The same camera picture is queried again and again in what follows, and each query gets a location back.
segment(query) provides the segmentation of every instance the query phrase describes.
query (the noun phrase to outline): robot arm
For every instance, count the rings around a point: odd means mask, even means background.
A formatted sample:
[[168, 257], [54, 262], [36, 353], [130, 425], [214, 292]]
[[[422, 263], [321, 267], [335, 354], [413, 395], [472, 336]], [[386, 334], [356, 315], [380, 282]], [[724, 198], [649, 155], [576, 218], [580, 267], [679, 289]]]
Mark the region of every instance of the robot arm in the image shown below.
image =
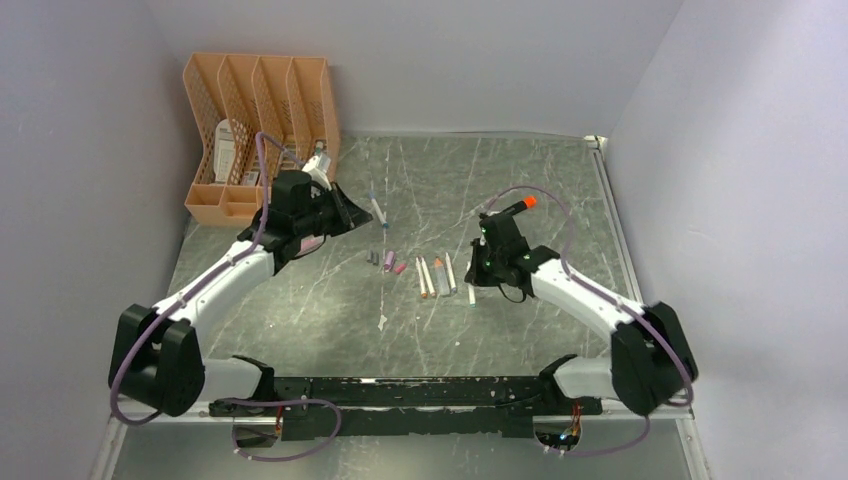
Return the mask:
[[609, 343], [608, 358], [569, 355], [542, 372], [568, 398], [620, 400], [638, 415], [648, 415], [684, 386], [669, 355], [633, 317], [644, 318], [671, 346], [689, 377], [698, 369], [674, 310], [664, 303], [644, 306], [590, 280], [563, 264], [548, 247], [533, 249], [514, 215], [533, 202], [518, 202], [494, 215], [481, 215], [481, 238], [472, 242], [471, 268], [465, 281], [475, 286], [507, 284], [550, 302], [586, 324]]
[[[230, 309], [257, 285], [276, 275], [288, 262], [314, 250], [327, 237], [341, 235], [371, 220], [320, 168], [323, 154], [301, 171], [283, 171], [272, 185], [265, 231], [256, 248], [235, 261], [252, 244], [261, 210], [238, 235], [227, 253], [181, 291], [147, 308], [133, 305], [118, 323], [109, 384], [133, 344], [153, 320], [175, 303], [179, 309], [161, 323], [135, 356], [120, 385], [120, 393], [167, 415], [185, 413], [197, 401], [220, 398], [267, 400], [274, 397], [274, 372], [245, 357], [203, 359], [199, 342]], [[206, 281], [190, 300], [185, 292]]]

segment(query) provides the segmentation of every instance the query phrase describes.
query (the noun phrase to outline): white wall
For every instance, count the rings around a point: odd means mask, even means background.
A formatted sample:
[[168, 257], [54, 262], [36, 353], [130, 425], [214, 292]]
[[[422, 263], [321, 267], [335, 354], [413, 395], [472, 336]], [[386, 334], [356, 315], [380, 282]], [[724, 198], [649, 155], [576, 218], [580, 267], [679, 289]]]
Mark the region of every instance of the white wall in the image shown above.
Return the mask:
[[715, 478], [848, 469], [848, 3], [687, 0], [610, 140]]
[[165, 291], [199, 142], [143, 3], [0, 10], [0, 477], [88, 478], [118, 316]]
[[329, 58], [348, 131], [608, 135], [682, 0], [147, 0], [192, 51]]

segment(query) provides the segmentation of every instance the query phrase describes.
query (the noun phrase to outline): orange desk organizer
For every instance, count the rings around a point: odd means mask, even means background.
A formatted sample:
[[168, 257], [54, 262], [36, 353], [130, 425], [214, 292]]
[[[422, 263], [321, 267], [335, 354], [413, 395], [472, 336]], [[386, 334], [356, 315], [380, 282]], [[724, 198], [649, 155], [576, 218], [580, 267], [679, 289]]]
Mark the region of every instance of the orange desk organizer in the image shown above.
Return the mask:
[[[202, 225], [245, 227], [262, 205], [258, 186], [243, 186], [242, 178], [255, 167], [257, 131], [283, 142], [302, 161], [316, 142], [333, 160], [330, 180], [339, 161], [339, 124], [325, 58], [194, 53], [183, 71], [203, 157], [186, 197], [185, 206]], [[235, 158], [223, 183], [215, 183], [215, 129], [230, 121]], [[268, 172], [296, 168], [265, 141]]]

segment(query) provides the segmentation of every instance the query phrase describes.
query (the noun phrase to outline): metal frame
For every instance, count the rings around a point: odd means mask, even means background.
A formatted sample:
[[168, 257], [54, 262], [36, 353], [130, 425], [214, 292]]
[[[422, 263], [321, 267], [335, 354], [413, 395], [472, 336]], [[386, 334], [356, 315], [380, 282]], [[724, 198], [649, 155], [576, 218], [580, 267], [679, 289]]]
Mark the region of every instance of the metal frame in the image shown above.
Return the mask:
[[[589, 150], [592, 159], [595, 162], [598, 185], [604, 192], [604, 205], [609, 212], [609, 223], [612, 230], [615, 232], [618, 241], [616, 249], [618, 250], [619, 260], [624, 266], [624, 279], [627, 284], [627, 293], [636, 300], [643, 302], [642, 292], [639, 289], [639, 280], [636, 278], [636, 270], [633, 267], [633, 261], [630, 258], [630, 250], [627, 248], [627, 241], [624, 237], [624, 229], [621, 227], [621, 219], [618, 216], [618, 208], [615, 206], [615, 198], [610, 185], [609, 176], [607, 175], [605, 152], [608, 145], [608, 140], [603, 137], [593, 136], [587, 138]], [[604, 401], [604, 415], [602, 418], [608, 419], [633, 419], [635, 416], [623, 408], [619, 402]], [[651, 415], [651, 418], [673, 419], [677, 424], [677, 431], [680, 436], [680, 445], [683, 449], [683, 455], [686, 459], [686, 465], [689, 467], [689, 476], [696, 480], [709, 480], [710, 471], [707, 464], [704, 449], [701, 446], [701, 439], [698, 436], [698, 430], [695, 425], [695, 416], [692, 409], [680, 408], [661, 408]]]

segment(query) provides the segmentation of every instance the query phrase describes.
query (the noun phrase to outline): scratched surface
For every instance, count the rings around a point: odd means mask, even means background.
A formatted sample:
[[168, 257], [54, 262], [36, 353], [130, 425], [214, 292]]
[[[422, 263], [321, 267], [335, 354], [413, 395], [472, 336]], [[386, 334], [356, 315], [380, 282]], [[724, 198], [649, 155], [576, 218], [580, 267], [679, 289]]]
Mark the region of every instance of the scratched surface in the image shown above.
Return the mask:
[[[506, 187], [534, 185], [573, 207], [571, 264], [626, 293], [596, 167], [582, 140], [347, 137], [341, 152], [339, 185], [366, 210], [373, 189], [390, 228], [371, 222], [291, 263], [202, 339], [204, 354], [247, 355], [277, 375], [420, 376], [535, 374], [568, 353], [606, 353], [588, 328], [537, 300], [513, 304], [497, 289], [478, 288], [477, 307], [470, 308], [461, 281], [455, 296], [421, 299], [411, 263], [424, 255], [432, 265], [449, 252], [460, 279], [471, 257], [468, 244], [479, 236], [481, 206]], [[540, 198], [517, 221], [531, 246], [559, 250], [565, 243], [569, 229], [553, 202]], [[238, 231], [190, 224], [171, 291], [220, 258]], [[381, 257], [394, 250], [410, 267], [401, 275], [382, 273], [365, 262], [369, 249]]]

